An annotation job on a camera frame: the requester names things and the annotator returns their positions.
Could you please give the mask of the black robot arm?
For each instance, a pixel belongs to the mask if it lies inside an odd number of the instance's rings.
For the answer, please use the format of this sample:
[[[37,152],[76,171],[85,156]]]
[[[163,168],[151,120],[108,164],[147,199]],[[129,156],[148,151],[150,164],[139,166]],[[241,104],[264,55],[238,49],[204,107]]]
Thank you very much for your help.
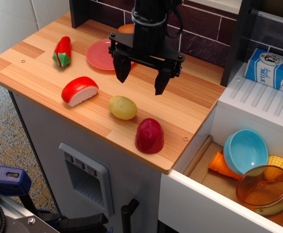
[[[169,80],[181,73],[185,56],[172,48],[166,38],[177,38],[182,28],[174,35],[168,32],[168,19],[174,13],[179,22],[182,17],[177,10],[180,0],[137,0],[131,17],[134,24],[133,33],[110,33],[109,53],[113,58],[116,77],[124,82],[130,71],[131,63],[155,69],[155,94],[161,95]]]

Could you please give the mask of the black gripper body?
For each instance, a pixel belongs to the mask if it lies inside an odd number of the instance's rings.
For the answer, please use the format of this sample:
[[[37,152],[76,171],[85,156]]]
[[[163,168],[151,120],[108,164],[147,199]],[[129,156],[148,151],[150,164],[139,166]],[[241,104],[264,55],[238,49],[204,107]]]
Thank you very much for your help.
[[[185,57],[173,49],[166,37],[177,38],[183,30],[183,20],[180,14],[176,15],[180,29],[176,34],[170,35],[167,29],[169,15],[166,14],[162,21],[150,21],[135,14],[132,15],[134,33],[110,33],[111,41],[109,53],[113,57],[118,52],[127,57],[131,62],[141,64],[156,70],[170,69],[173,77],[181,73],[182,62]]]

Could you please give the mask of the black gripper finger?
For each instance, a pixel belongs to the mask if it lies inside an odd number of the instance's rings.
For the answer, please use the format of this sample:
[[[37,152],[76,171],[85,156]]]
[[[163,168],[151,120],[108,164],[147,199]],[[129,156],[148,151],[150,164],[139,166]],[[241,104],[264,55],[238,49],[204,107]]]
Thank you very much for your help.
[[[155,95],[163,94],[169,80],[172,78],[172,71],[170,69],[163,69],[158,71],[155,80]]]
[[[117,79],[124,83],[131,71],[131,61],[119,54],[118,52],[113,53],[113,65]]]

